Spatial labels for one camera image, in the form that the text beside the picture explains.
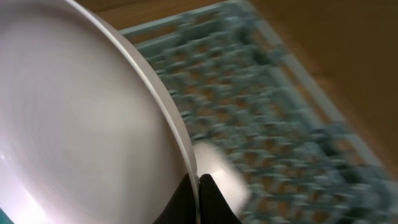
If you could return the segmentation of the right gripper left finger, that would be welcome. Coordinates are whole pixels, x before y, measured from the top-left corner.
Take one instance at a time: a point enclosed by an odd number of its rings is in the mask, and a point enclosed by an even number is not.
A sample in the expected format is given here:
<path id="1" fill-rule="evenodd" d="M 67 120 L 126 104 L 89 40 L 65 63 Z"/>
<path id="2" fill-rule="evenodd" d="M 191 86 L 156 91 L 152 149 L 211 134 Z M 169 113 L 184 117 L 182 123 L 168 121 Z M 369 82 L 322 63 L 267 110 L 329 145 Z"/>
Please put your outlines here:
<path id="1" fill-rule="evenodd" d="M 188 174 L 179 183 L 172 198 L 153 224 L 196 224 L 196 204 Z"/>

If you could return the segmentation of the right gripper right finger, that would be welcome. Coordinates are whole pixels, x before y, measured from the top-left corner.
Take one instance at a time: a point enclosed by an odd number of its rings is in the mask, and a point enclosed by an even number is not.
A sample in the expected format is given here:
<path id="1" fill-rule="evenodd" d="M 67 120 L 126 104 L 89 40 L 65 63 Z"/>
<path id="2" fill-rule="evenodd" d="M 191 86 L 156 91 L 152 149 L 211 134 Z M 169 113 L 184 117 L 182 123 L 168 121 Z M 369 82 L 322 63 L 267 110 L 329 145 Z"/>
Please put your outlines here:
<path id="1" fill-rule="evenodd" d="M 242 224 L 210 174 L 200 177 L 199 196 L 201 224 Z"/>

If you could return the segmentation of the pink plate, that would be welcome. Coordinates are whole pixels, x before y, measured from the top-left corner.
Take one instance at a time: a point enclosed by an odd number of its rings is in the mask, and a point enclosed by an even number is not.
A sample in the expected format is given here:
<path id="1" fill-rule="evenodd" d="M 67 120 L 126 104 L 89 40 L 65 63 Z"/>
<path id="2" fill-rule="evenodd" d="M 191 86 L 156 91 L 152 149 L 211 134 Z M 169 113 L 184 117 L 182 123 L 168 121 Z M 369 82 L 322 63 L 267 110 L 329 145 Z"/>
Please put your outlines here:
<path id="1" fill-rule="evenodd" d="M 1 2 L 1 209 L 14 223 L 152 223 L 187 129 L 154 69 L 76 1 Z"/>

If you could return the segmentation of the white cup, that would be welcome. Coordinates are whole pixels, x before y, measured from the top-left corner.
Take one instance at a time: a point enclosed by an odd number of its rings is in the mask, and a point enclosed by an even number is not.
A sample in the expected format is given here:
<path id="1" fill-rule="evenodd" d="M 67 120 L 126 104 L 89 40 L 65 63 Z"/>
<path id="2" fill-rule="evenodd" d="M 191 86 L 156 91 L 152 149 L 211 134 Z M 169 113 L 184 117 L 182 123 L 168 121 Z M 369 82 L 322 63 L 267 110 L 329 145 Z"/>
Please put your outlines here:
<path id="1" fill-rule="evenodd" d="M 233 213 L 239 216 L 251 197 L 243 175 L 233 167 L 215 144 L 201 141 L 193 145 L 197 174 L 210 174 Z"/>

